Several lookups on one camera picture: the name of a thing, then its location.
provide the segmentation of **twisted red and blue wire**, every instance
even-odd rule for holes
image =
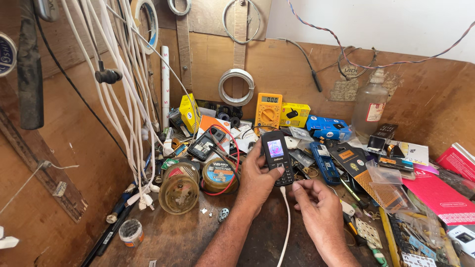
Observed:
[[[342,54],[343,54],[343,56],[345,57],[346,61],[348,61],[348,63],[351,64],[351,65],[353,65],[353,66],[358,66],[358,67],[362,67],[362,68],[371,68],[371,69],[385,68],[385,67],[393,66],[393,65],[396,65],[396,64],[422,63],[422,62],[427,61],[427,60],[429,60],[429,59],[433,59],[433,58],[438,57],[438,56],[440,56],[440,55],[442,55],[442,54],[445,54],[445,53],[448,52],[450,49],[452,49],[454,46],[456,46],[456,45],[465,37],[465,35],[467,35],[467,33],[470,31],[470,29],[471,29],[473,26],[475,26],[475,21],[474,21],[474,22],[472,22],[472,24],[470,24],[470,27],[468,27],[468,29],[463,33],[462,37],[460,37],[460,39],[457,40],[457,42],[455,42],[451,47],[449,47],[448,49],[444,50],[443,52],[441,52],[441,53],[439,53],[439,54],[437,54],[437,55],[435,55],[435,56],[431,56],[431,57],[428,57],[428,58],[425,58],[425,59],[422,59],[422,60],[419,60],[419,61],[398,61],[398,62],[394,62],[394,63],[388,64],[388,65],[377,66],[377,67],[368,67],[368,66],[362,66],[362,65],[355,64],[355,63],[351,62],[351,61],[346,57],[346,54],[345,54],[345,52],[344,52],[344,50],[343,50],[343,47],[342,47],[342,45],[341,45],[341,43],[340,43],[340,40],[338,40],[338,37],[335,35],[335,33],[334,33],[332,30],[327,29],[327,28],[321,28],[321,27],[315,26],[315,25],[313,25],[313,24],[311,24],[311,23],[308,23],[308,22],[302,20],[302,19],[297,15],[297,13],[294,11],[294,8],[292,7],[292,4],[290,3],[290,0],[287,0],[287,3],[289,4],[290,9],[292,10],[292,13],[297,17],[297,19],[298,19],[301,23],[303,23],[303,24],[305,24],[305,25],[308,25],[308,26],[310,26],[310,27],[313,27],[313,28],[315,28],[315,29],[322,29],[322,30],[326,30],[326,31],[330,32],[330,33],[335,37],[336,41],[338,42],[338,45],[340,46],[340,49],[342,50]]]

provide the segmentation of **clear plastic bottle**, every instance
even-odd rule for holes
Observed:
[[[378,129],[384,107],[389,97],[389,90],[382,86],[384,70],[377,69],[371,75],[370,83],[358,89],[356,105],[351,125],[362,144],[368,144],[370,135]]]

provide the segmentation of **hand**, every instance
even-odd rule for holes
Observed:
[[[261,169],[266,163],[264,155],[259,157],[261,148],[262,141],[259,139],[242,164],[241,185],[235,202],[235,205],[245,206],[246,209],[253,211],[254,218],[259,214],[262,204],[269,197],[275,181],[285,171],[283,167],[271,171],[268,168]]]
[[[305,228],[328,264],[325,256],[347,248],[340,199],[318,180],[295,181],[289,196],[295,196],[294,208],[302,211]]]

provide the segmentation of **bundle of white cables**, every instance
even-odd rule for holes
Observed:
[[[82,8],[84,9],[85,16],[81,11],[81,7],[79,6],[78,1],[81,2]],[[98,55],[94,50],[94,61],[95,61],[95,68],[91,59],[89,58],[84,45],[79,37],[77,32],[78,25],[74,25],[73,20],[71,18],[71,13],[69,12],[68,5],[66,0],[61,0],[63,5],[64,11],[66,13],[67,20],[71,29],[74,33],[76,41],[85,57],[86,62],[89,65],[91,70],[92,79],[94,80],[97,94],[99,96],[99,101],[101,106],[105,112],[105,115],[111,122],[114,129],[119,133],[121,140],[125,144],[125,150],[127,154],[127,160],[129,163],[130,168],[134,174],[134,180],[139,187],[139,208],[141,210],[145,209],[147,206],[150,206],[152,203],[152,199],[150,196],[146,195],[145,192],[150,191],[151,183],[153,181],[153,177],[155,176],[155,149],[154,145],[155,142],[158,142],[162,147],[163,143],[159,140],[157,134],[154,131],[154,127],[158,128],[157,119],[155,117],[155,112],[153,109],[153,102],[152,102],[152,95],[150,92],[150,86],[148,84],[148,69],[147,69],[147,61],[146,61],[146,54],[145,54],[145,46],[149,45],[154,52],[161,57],[160,53],[158,53],[150,44],[147,42],[145,38],[143,38],[137,27],[134,23],[133,16],[131,13],[131,8],[128,0],[111,0],[111,6],[107,5],[107,0],[99,0],[100,4],[100,16],[101,21],[97,17],[91,0],[71,0],[69,2],[69,7],[73,7],[76,11],[77,15],[81,20],[82,27],[84,28],[85,32],[88,32],[86,21],[90,26],[90,30],[92,31],[92,38],[94,37],[92,21],[97,25],[99,29],[100,35],[104,40],[104,43],[107,46],[107,49],[112,57],[114,62],[114,66],[106,66],[107,68],[116,68],[122,74],[122,84],[125,92],[125,99],[127,103],[127,108],[124,110],[121,103],[118,101],[116,94],[110,84],[106,83],[98,83],[95,79],[95,70],[99,70],[99,62],[98,62]],[[114,33],[112,28],[112,23],[110,21],[108,10],[113,13],[114,15],[114,22],[115,27],[117,29],[117,33]],[[123,17],[119,16],[117,13],[118,10],[121,10]],[[97,43],[96,40],[92,40],[91,36],[87,34],[87,39],[91,43],[91,47],[94,47],[94,43]],[[122,49],[123,57],[121,57],[119,51],[119,45]],[[170,71],[173,75],[178,79],[175,72],[170,68],[168,63],[166,63]],[[133,77],[136,77],[138,80],[138,90],[140,90],[142,94],[142,101],[137,94],[137,88],[135,87],[135,82]],[[181,87],[185,91],[185,94],[188,96],[190,102],[193,105],[193,110],[195,111],[196,108],[194,103],[191,101],[188,92],[186,91],[185,87],[178,79]],[[126,126],[128,127],[130,133],[127,136],[123,130],[123,127],[119,121],[119,116],[122,116]],[[142,134],[145,136],[148,135],[150,132],[151,137],[151,144],[152,144],[152,156],[151,156],[151,163],[152,163],[152,177],[150,181],[142,188],[142,177],[145,176],[145,166],[143,161],[143,140]]]

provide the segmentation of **yellow multimeter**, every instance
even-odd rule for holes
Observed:
[[[256,122],[254,126],[267,125],[279,128],[281,109],[282,95],[259,93],[257,95]],[[257,136],[260,136],[259,128],[254,128],[254,132]]]

